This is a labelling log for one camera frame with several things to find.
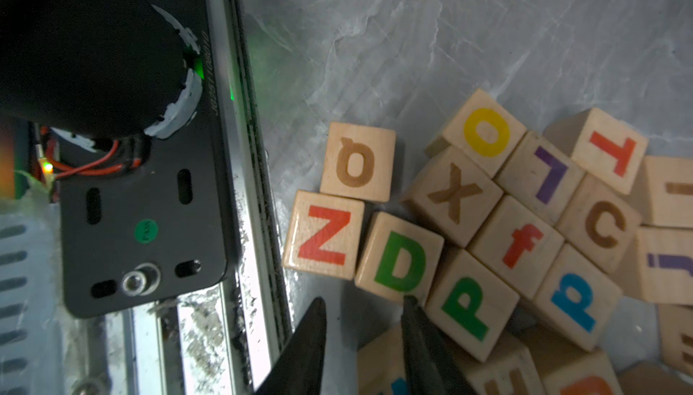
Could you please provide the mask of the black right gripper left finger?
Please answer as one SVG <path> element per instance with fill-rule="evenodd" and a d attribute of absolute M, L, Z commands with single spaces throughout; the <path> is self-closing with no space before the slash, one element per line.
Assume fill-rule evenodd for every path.
<path fill-rule="evenodd" d="M 326 339 L 326 303 L 317 297 L 256 394 L 320 394 Z"/>

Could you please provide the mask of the wooden block green D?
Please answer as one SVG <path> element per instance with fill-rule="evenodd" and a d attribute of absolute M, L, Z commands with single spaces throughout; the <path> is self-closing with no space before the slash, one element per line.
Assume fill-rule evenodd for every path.
<path fill-rule="evenodd" d="M 398 304 L 411 295 L 429 297 L 445 239 L 386 212 L 372 217 L 355 284 Z"/>

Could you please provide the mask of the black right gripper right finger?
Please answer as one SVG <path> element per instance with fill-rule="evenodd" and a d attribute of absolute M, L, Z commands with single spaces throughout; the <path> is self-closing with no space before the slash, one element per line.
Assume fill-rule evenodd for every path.
<path fill-rule="evenodd" d="M 406 381 L 411 394 L 476 394 L 456 366 L 438 328 L 412 295 L 401 319 Z"/>

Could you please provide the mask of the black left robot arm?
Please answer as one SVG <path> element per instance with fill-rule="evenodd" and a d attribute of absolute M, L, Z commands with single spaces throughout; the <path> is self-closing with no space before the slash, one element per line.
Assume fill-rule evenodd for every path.
<path fill-rule="evenodd" d="M 240 0 L 1 0 L 1 391 L 317 394 Z"/>

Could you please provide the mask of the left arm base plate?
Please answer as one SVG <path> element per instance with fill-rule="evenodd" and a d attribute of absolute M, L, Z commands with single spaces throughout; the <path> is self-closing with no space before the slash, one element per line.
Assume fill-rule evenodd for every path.
<path fill-rule="evenodd" d="M 149 0 L 198 39 L 195 117 L 129 173 L 59 185 L 63 297 L 88 319 L 222 281 L 236 250 L 232 186 L 218 109 L 207 0 Z"/>

